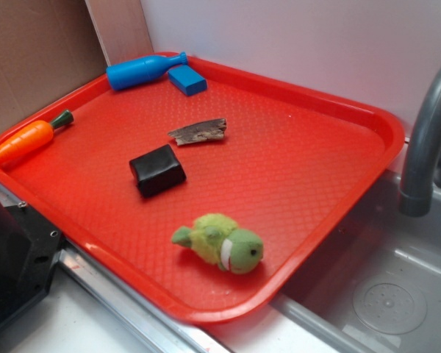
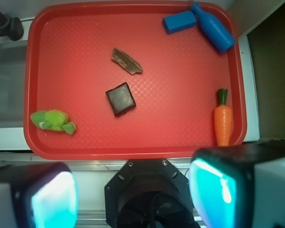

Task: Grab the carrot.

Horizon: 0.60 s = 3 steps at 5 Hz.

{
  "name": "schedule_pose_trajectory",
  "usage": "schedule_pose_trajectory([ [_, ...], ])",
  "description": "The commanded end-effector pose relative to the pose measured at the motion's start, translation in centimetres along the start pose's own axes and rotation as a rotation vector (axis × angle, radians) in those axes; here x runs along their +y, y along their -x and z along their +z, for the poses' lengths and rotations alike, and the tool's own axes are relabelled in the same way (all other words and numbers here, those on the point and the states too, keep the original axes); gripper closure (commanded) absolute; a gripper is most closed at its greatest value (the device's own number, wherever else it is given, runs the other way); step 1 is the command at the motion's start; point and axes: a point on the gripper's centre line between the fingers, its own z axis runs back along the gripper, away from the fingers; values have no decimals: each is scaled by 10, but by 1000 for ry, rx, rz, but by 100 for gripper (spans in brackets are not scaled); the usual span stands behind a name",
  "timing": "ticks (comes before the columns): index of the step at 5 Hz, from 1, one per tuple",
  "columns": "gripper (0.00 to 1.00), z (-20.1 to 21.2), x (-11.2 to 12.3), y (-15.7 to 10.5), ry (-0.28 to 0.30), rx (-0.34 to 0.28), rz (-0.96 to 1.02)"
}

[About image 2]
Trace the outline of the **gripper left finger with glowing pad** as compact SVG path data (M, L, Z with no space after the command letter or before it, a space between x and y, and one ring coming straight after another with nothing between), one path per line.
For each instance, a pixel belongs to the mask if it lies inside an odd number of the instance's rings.
M73 228L78 184L62 162L0 167L0 228Z

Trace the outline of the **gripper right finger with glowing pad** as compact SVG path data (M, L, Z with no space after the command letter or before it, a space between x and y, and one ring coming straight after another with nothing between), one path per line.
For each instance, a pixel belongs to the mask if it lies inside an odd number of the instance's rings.
M189 188L208 228L285 228L285 145L198 149Z

